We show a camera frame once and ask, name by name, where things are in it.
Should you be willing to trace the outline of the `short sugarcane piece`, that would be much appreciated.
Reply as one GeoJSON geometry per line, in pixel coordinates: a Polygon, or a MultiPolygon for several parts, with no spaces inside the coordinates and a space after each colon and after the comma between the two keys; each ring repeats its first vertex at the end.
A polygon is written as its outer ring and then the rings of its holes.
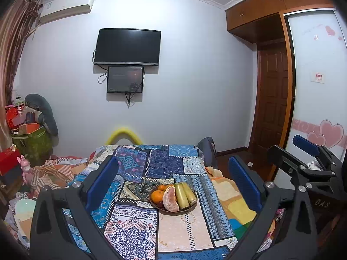
{"type": "Polygon", "coordinates": [[[182,186],[183,186],[185,195],[187,197],[187,200],[189,202],[189,205],[193,206],[197,202],[197,197],[195,193],[191,190],[191,188],[189,187],[189,185],[187,185],[187,183],[182,182],[182,186]]]}

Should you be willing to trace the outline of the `large orange with sticker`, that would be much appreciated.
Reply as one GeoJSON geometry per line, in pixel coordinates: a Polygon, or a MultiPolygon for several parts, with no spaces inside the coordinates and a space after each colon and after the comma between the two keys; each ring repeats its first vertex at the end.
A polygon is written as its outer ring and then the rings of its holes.
{"type": "Polygon", "coordinates": [[[163,196],[164,196],[164,191],[161,191],[161,190],[154,190],[152,191],[151,193],[151,200],[157,204],[159,203],[160,201],[163,200],[163,196]]]}

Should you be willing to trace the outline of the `small dark red date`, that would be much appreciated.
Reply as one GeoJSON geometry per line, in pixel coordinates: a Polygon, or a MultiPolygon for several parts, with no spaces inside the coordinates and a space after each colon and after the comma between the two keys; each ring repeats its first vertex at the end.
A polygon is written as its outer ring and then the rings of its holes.
{"type": "Polygon", "coordinates": [[[160,201],[159,203],[157,203],[157,206],[158,206],[159,208],[164,208],[164,203],[163,203],[163,201],[160,201]]]}

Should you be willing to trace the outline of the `long sugarcane piece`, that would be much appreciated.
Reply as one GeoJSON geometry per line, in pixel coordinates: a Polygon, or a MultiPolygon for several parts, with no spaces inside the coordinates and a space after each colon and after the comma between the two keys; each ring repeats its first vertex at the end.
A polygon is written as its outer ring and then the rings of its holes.
{"type": "Polygon", "coordinates": [[[180,210],[185,210],[189,208],[189,201],[185,194],[183,185],[181,183],[176,183],[174,184],[174,187],[175,187],[175,194],[177,197],[177,202],[178,202],[180,210]]]}

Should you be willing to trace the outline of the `round orange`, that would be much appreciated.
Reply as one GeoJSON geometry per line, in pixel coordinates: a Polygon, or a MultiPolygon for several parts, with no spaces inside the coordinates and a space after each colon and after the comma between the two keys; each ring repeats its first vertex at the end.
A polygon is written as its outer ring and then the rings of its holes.
{"type": "Polygon", "coordinates": [[[164,191],[166,189],[166,185],[159,185],[158,190],[164,191]]]}

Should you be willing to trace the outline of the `peeled pomelo wedge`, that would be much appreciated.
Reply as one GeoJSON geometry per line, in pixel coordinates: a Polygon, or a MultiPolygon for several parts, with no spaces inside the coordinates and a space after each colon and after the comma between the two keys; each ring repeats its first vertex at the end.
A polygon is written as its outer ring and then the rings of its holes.
{"type": "Polygon", "coordinates": [[[170,213],[177,213],[179,205],[176,201],[175,187],[170,185],[164,192],[163,196],[164,208],[170,213]]]}

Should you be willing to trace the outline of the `brown wooden door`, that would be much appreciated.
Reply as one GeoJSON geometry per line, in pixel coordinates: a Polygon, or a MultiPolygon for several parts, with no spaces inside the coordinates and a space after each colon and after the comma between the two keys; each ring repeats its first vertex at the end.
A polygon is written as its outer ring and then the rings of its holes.
{"type": "Polygon", "coordinates": [[[278,145],[284,127],[288,96],[288,58],[285,42],[260,45],[257,51],[256,106],[249,151],[263,179],[271,173],[267,150],[278,145]]]}

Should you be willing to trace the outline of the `colourful fleece blanket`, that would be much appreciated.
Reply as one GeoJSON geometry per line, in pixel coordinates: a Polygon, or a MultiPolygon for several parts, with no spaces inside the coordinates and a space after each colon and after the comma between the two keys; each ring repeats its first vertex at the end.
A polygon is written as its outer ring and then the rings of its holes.
{"type": "Polygon", "coordinates": [[[235,237],[239,241],[255,219],[256,212],[248,208],[233,180],[224,177],[220,170],[212,167],[205,167],[205,170],[212,181],[235,237]]]}

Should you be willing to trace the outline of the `red gift box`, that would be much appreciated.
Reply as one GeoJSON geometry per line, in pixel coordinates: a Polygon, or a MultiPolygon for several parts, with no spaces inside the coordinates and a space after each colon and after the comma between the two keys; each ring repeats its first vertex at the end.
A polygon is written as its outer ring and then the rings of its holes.
{"type": "Polygon", "coordinates": [[[18,149],[13,151],[8,148],[0,153],[0,173],[4,176],[8,171],[19,165],[17,158],[20,156],[18,149]]]}

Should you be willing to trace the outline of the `green storage box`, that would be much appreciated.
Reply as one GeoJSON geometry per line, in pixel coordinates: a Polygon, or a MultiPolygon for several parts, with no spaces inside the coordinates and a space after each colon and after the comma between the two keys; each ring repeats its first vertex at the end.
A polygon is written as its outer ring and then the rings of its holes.
{"type": "Polygon", "coordinates": [[[53,153],[52,140],[44,126],[30,134],[14,134],[12,141],[30,162],[31,166],[41,166],[53,153]]]}

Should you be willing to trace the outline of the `purple round plate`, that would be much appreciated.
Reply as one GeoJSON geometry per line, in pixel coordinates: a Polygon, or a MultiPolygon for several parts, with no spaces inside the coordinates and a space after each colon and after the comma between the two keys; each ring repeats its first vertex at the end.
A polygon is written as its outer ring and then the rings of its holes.
{"type": "Polygon", "coordinates": [[[198,196],[185,182],[160,185],[149,193],[151,205],[164,214],[180,215],[192,211],[198,196]]]}

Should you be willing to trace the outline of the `wooden overhead cabinet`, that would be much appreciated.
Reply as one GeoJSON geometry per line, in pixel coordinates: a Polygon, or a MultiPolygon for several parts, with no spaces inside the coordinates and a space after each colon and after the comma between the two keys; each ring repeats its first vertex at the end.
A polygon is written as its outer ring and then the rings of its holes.
{"type": "Polygon", "coordinates": [[[281,39],[281,12],[333,7],[331,0],[244,0],[226,10],[227,31],[252,44],[281,39]]]}

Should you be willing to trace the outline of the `striped pink curtain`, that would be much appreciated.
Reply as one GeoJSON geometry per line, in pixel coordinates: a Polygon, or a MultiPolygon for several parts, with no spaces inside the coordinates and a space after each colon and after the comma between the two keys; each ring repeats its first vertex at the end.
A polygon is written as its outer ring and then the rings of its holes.
{"type": "Polygon", "coordinates": [[[15,0],[1,17],[1,150],[12,144],[5,106],[12,103],[13,83],[23,47],[38,17],[41,0],[15,0]]]}

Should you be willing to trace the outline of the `white air conditioner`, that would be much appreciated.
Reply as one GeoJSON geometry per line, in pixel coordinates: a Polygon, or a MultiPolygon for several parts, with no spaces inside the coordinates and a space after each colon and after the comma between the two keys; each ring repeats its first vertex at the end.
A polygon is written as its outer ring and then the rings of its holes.
{"type": "Polygon", "coordinates": [[[54,0],[46,3],[39,22],[47,24],[62,18],[90,13],[95,0],[54,0]]]}

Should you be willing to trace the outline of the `black wall television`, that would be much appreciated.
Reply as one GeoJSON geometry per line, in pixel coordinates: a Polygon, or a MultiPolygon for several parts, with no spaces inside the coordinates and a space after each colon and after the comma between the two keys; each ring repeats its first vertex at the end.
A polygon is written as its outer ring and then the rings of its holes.
{"type": "Polygon", "coordinates": [[[159,65],[161,31],[102,28],[95,48],[96,65],[159,65]]]}

